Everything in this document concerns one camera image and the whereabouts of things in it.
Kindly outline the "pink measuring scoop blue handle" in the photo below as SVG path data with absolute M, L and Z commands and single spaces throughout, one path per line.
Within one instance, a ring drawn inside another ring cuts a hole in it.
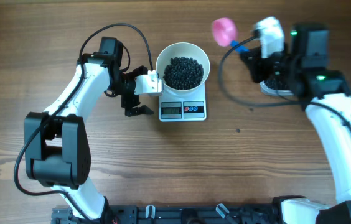
M 214 40 L 221 47 L 234 47 L 238 44 L 238 29 L 233 20 L 227 17 L 216 19 L 211 24 Z

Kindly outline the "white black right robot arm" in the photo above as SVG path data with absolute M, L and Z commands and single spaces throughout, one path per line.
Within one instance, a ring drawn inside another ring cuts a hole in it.
M 284 79 L 317 131 L 335 183 L 337 203 L 331 207 L 306 198 L 282 199 L 282 222 L 351 223 L 351 90 L 340 71 L 328 69 L 328 29 L 315 22 L 295 24 L 289 50 L 273 17 L 259 21 L 254 35 L 260 46 L 241 55 L 252 79 Z

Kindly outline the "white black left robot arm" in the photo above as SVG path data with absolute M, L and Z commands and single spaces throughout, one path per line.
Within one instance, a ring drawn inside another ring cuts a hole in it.
M 115 223 L 117 217 L 105 196 L 89 178 L 91 153 L 85 121 L 101 94 L 121 97 L 126 116 L 152 115 L 140 95 L 162 93 L 163 83 L 153 68 L 121 68 L 126 47 L 103 37 L 98 51 L 80 52 L 71 82 L 43 112 L 24 120 L 25 143 L 19 157 L 28 178 L 48 187 L 45 194 L 60 194 L 69 204 L 70 220 L 77 223 Z

